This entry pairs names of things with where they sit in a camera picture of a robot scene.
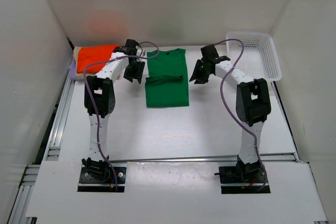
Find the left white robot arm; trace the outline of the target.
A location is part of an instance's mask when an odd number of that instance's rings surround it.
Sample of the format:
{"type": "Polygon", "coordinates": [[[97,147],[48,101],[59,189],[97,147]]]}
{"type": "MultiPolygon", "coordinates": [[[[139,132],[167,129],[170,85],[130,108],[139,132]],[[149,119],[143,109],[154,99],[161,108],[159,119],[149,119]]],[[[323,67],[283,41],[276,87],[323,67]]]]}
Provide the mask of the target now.
{"type": "Polygon", "coordinates": [[[90,150],[82,163],[99,183],[113,182],[115,170],[107,154],[107,127],[116,104],[114,82],[123,73],[130,82],[141,83],[145,62],[140,43],[127,39],[124,46],[113,49],[108,60],[87,65],[83,70],[85,82],[84,105],[90,120],[90,150]]]}

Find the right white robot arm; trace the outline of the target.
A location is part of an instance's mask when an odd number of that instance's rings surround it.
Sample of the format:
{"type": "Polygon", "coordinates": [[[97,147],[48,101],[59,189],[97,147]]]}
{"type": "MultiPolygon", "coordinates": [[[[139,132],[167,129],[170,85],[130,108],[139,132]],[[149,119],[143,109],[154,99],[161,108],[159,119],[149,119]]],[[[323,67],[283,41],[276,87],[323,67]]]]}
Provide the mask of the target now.
{"type": "Polygon", "coordinates": [[[261,131],[271,113],[267,81],[252,78],[236,68],[228,57],[220,57],[214,44],[201,48],[201,53],[202,58],[197,60],[190,82],[206,84],[212,74],[222,79],[220,94],[223,104],[242,128],[236,172],[242,177],[255,174],[263,167],[259,154],[261,131]],[[224,98],[224,82],[236,91],[235,113],[224,98]]]}

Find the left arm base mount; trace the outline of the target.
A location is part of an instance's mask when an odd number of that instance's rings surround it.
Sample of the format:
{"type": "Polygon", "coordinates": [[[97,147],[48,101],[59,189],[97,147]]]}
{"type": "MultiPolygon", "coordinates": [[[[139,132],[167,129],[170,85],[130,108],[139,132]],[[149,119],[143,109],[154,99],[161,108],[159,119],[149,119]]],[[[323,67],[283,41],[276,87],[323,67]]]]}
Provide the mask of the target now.
{"type": "Polygon", "coordinates": [[[78,180],[78,192],[123,193],[127,176],[126,166],[112,168],[105,161],[82,159],[78,180]]]}

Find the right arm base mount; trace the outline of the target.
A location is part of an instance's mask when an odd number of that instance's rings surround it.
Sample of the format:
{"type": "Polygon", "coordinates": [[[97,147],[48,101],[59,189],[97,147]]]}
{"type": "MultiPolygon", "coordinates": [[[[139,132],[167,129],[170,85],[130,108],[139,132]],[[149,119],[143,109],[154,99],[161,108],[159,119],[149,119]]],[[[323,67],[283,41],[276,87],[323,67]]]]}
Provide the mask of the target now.
{"type": "Polygon", "coordinates": [[[235,166],[220,166],[214,175],[219,177],[221,194],[271,193],[269,184],[264,184],[265,172],[262,169],[241,177],[235,166]]]}

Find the green t shirt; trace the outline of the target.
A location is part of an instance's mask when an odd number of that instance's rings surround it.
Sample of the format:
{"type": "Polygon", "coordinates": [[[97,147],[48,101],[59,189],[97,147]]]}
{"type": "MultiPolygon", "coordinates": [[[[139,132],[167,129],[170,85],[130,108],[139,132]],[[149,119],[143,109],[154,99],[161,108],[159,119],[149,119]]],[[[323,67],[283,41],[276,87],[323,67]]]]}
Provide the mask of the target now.
{"type": "Polygon", "coordinates": [[[189,106],[185,49],[147,53],[149,76],[145,81],[148,108],[189,106]]]}

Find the purple t shirt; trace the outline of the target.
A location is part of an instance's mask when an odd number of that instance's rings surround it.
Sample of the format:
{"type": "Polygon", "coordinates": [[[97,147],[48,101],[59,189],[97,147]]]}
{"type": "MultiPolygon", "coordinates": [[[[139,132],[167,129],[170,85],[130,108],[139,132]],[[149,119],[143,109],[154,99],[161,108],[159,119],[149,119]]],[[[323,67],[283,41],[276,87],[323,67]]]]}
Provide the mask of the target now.
{"type": "Polygon", "coordinates": [[[76,61],[74,59],[72,59],[71,64],[68,67],[69,69],[69,78],[70,80],[75,81],[76,80],[76,61]]]}

